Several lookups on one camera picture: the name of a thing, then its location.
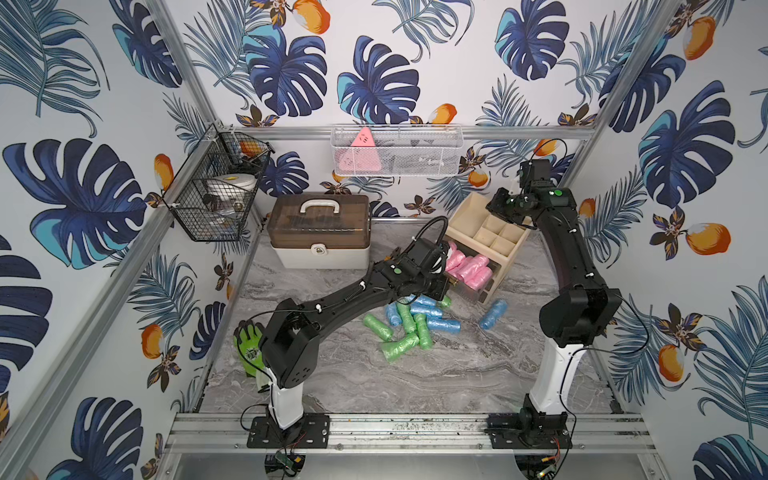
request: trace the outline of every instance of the pink plastic bag roll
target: pink plastic bag roll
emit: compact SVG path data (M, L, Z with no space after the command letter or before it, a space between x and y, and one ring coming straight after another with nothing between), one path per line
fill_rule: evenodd
M488 265L488 258L485 255L476 256L472 262L467 263L458 271L458 277L465 283L472 278L480 269Z
M462 260L462 262L459 265L457 265L457 266L453 267L452 269L448 270L448 273L450 273L451 275L453 275L456 278L458 278L458 271L461 270L464 266L466 266L467 263L471 262L473 258L474 257L472 257L472 256L464 257L464 260Z
M465 280L464 283L473 290L480 290L491 279L493 272L488 267L484 266L472 276L469 280Z
M446 270L453 270L457 266L461 264L461 262L466 258L464 253L461 250L453 250L453 255L451 255L448 258L448 261L445 262L445 269Z

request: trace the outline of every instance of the toolbox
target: toolbox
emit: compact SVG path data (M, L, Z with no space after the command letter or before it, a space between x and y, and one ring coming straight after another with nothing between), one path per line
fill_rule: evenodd
M286 268L368 268L371 218L366 195L280 196L266 231Z

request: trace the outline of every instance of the brown transparent lid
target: brown transparent lid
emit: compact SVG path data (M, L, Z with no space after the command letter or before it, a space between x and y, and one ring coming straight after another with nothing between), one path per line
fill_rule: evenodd
M275 248L368 248L370 215L366 195L282 195L266 231Z

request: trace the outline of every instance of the black cable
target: black cable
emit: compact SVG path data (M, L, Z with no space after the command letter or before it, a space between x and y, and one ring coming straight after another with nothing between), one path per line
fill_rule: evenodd
M643 345L640 346L639 348L632 350L631 352L624 353L622 356L634 355L635 353L643 351L645 347L648 346L648 342L650 341L650 332L648 331L648 327L645 325L645 322L640 318L640 314L637 313L637 310L634 308L634 306L632 306L631 303L626 301L626 299L623 298L621 295L617 295L617 296L621 299L622 302L626 303L627 306L629 306L630 310L632 310L632 313L634 313L635 317L637 318L637 321L640 322L640 324L643 326L643 329L645 330L645 342L643 342ZM565 366L565 373L563 374L563 379L560 381L560 391L558 392L558 398L560 399L560 403L563 405L563 408L565 409L565 411L571 414L571 416L573 416L574 418L574 424L571 427L571 447L573 445L573 438L576 432L576 422L578 421L578 419L576 418L576 415L568 408L568 406L565 405L565 402L563 402L563 387L565 386L565 379L568 377L568 370L571 368L571 363L573 362L574 357L576 357L577 353L582 352L584 350L593 350L595 352L614 354L610 350L595 349L590 346L585 346L573 352L571 354L571 358L568 359L568 364ZM563 468L563 464L565 463L565 459L568 458L568 453L571 451L571 447L568 447L565 450L565 455L563 455L563 459L560 461L560 466L558 466L558 469L555 471L554 475L551 477L551 480L554 480L554 477L558 476L558 473L560 473L560 470Z

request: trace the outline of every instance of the monstera leaf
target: monstera leaf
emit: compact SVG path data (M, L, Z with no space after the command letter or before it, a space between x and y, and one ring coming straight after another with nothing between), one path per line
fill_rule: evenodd
M48 480L133 478L131 467L138 462L144 435L141 409L136 408L125 415L134 407L133 403L127 400L115 403L114 399L106 398L96 404L88 418L88 411L95 401L96 398L91 397L80 402L74 416L71 447L82 460L64 460L48 473Z
M662 38L656 45L654 53L650 55L648 61L645 62L643 70L637 76L637 80L632 84L627 96L624 97L624 101L621 102L621 107L616 112L613 120L611 120L611 126L616 133L620 131L632 131L635 126L642 121L645 121L650 115L650 112L654 109L654 106L662 101L667 96L670 87L672 86L672 79L667 73L671 70L674 73L674 79L677 81L685 70L685 60L675 55L665 55L662 58L661 54L664 53L664 48L667 46L667 39ZM619 78L619 74L624 70L624 66L627 64L634 42L630 45L629 49L619 58L613 71L605 79L602 90L600 90L600 106L602 107L608 98L608 94L611 93L616 85L616 80Z
M6 147L3 158L30 195L56 206L32 220L32 235L51 255L82 269L123 250L138 235L128 220L140 227L147 205L131 167L108 145L92 153L82 182L81 162L91 142L82 138L67 142L61 173L56 160L60 145L43 140L32 149L44 180L27 166L26 144Z
M325 95L328 90L323 78L328 66L321 54L306 52L308 48L317 48L325 53L322 38L299 37L286 52L283 30L262 25L251 30L243 42L250 82L273 112L281 117L286 112L289 117L305 117L323 106L317 92Z
M279 197L285 194L300 194L310 185L307 180L310 176L304 170L304 163L299 160L299 154L290 151L277 158L277 162L270 161L264 172L264 180L261 182L261 191L271 197Z
M723 84L713 81L688 102L679 124L675 113L667 110L643 136L640 166L645 187L658 203L675 208L681 201L690 202L712 188L717 175L730 165L733 155L709 142L711 138L729 144L735 140L730 121L713 119L728 117L730 104L725 98L702 104L724 91Z
M216 330L221 323L221 317L224 314L226 303L213 302L205 306L205 318L202 316L197 321L197 331L192 339L192 348L190 348L190 360L199 360L204 358L214 344Z
M702 443L694 462L696 480L768 480L768 455L741 435Z
M354 66L357 75L339 75L339 106L346 113L369 124L400 124L408 121L419 99L419 73L401 70L387 74L393 68L406 67L402 55L390 55L392 50L377 43L371 47L368 60L363 52L372 38L361 36L355 44Z
M133 0L109 0L123 25L112 25L125 56L143 77L168 87L181 86L181 73L176 68L147 7Z
M547 5L547 0L522 0L521 13L513 8L504 10L496 32L496 53L525 80L544 78L554 67L565 49L567 22L547 21L547 17L564 17L560 2Z

